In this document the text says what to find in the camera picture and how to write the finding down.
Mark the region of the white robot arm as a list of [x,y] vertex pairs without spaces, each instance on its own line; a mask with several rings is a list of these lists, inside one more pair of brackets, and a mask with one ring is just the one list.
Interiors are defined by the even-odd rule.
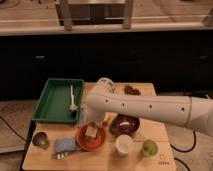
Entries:
[[106,112],[173,124],[213,137],[213,99],[189,96],[139,96],[115,93],[100,78],[86,96],[87,120],[102,122]]

